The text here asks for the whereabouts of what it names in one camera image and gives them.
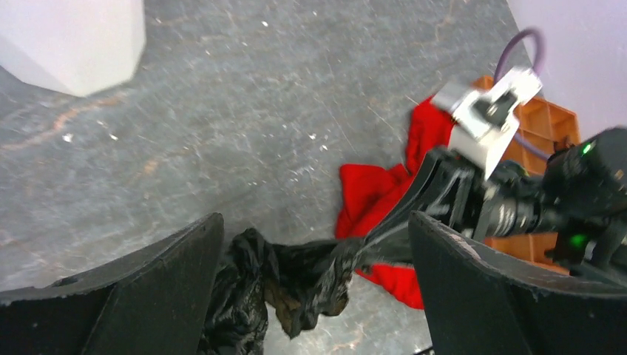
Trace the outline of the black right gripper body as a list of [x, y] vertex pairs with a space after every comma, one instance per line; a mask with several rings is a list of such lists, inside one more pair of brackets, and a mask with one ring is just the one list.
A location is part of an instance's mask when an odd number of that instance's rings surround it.
[[438, 146], [425, 155], [416, 183], [418, 211], [474, 240], [544, 231], [540, 178], [512, 160], [486, 179], [469, 160]]

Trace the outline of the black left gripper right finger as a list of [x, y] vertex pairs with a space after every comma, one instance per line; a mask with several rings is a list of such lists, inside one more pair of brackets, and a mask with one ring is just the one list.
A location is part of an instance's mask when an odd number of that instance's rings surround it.
[[503, 254], [414, 212], [409, 241], [437, 354], [624, 354], [626, 290]]

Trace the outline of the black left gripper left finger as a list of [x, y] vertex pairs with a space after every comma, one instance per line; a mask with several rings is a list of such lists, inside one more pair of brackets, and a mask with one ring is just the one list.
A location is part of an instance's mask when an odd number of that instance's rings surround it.
[[3, 354], [194, 354], [224, 240], [208, 214], [43, 288], [1, 293]]

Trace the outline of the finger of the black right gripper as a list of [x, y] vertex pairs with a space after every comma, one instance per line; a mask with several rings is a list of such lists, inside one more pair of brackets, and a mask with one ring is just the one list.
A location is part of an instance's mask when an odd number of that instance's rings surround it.
[[425, 196], [432, 186], [433, 178], [440, 164], [441, 155], [429, 152], [425, 156], [416, 176], [411, 180], [407, 191], [384, 217], [365, 237], [362, 249], [362, 262], [368, 265], [411, 265], [412, 252], [408, 234], [410, 213], [424, 208], [427, 204]]

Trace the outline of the black plastic trash bag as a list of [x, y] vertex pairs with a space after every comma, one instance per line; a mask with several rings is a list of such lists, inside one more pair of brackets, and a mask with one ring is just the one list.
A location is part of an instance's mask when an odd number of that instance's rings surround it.
[[356, 269], [367, 267], [360, 238], [283, 245], [255, 228], [236, 235], [219, 262], [198, 354], [263, 354], [268, 306], [291, 339], [340, 315]]

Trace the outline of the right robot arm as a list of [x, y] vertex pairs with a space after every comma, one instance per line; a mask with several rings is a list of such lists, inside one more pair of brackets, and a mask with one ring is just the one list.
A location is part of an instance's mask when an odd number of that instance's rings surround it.
[[542, 175], [516, 162], [490, 177], [438, 146], [365, 244], [380, 262], [410, 262], [408, 220], [426, 214], [469, 239], [557, 236], [545, 254], [576, 276], [626, 284], [626, 128], [604, 130], [552, 154]]

